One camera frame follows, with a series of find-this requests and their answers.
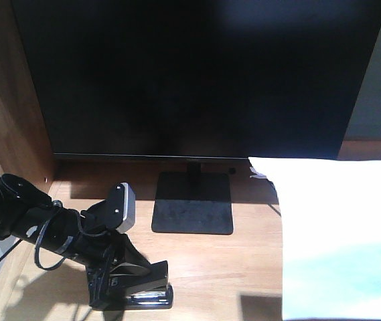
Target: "robotic arm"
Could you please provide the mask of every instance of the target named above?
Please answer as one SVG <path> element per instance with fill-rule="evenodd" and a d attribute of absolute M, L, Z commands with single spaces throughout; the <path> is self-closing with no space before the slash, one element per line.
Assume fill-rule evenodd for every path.
<path fill-rule="evenodd" d="M 79 213 L 11 174 L 0 177 L 0 239 L 14 235 L 35 244 L 35 264 L 54 270 L 65 259 L 86 266 L 95 310 L 170 308 L 173 290 L 166 261 L 150 264 L 125 234 L 135 223 L 135 195 L 115 185 L 106 200 Z M 40 248 L 63 258 L 43 267 Z"/>

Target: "monitor stand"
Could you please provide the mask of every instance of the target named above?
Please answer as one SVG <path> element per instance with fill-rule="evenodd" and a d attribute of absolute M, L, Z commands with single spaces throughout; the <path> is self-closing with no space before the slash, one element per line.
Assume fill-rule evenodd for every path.
<path fill-rule="evenodd" d="M 202 173 L 200 163 L 188 163 L 186 173 L 161 173 L 151 229 L 159 233 L 232 234 L 228 174 Z"/>

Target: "white paper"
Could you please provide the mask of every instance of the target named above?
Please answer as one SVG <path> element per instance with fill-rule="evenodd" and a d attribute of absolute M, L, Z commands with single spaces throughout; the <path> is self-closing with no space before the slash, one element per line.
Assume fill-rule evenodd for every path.
<path fill-rule="evenodd" d="M 283 220 L 283 319 L 381 319 L 381 160 L 250 158 Z"/>

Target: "desk surface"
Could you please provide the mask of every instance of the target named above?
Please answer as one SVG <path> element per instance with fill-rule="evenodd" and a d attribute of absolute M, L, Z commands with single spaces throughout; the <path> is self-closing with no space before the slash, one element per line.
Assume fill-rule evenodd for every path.
<path fill-rule="evenodd" d="M 149 261 L 167 260 L 174 289 L 170 310 L 126 311 L 88 306 L 84 267 L 66 260 L 52 272 L 33 263 L 33 245 L 21 243 L 0 272 L 0 320 L 269 320 L 280 318 L 282 234 L 275 192 L 250 179 L 249 164 L 231 176 L 232 235 L 162 234 L 151 231 L 155 183 L 166 164 L 65 164 L 50 195 L 78 210 L 128 181 L 137 195 L 137 222 L 128 235 Z M 183 167 L 174 165 L 178 170 Z M 50 265 L 56 254 L 42 251 Z"/>

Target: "monitor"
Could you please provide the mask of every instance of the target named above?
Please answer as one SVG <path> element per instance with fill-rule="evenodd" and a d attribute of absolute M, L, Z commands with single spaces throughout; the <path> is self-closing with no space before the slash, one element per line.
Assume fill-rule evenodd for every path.
<path fill-rule="evenodd" d="M 381 0 L 12 5 L 57 158 L 335 158 L 381 25 Z"/>

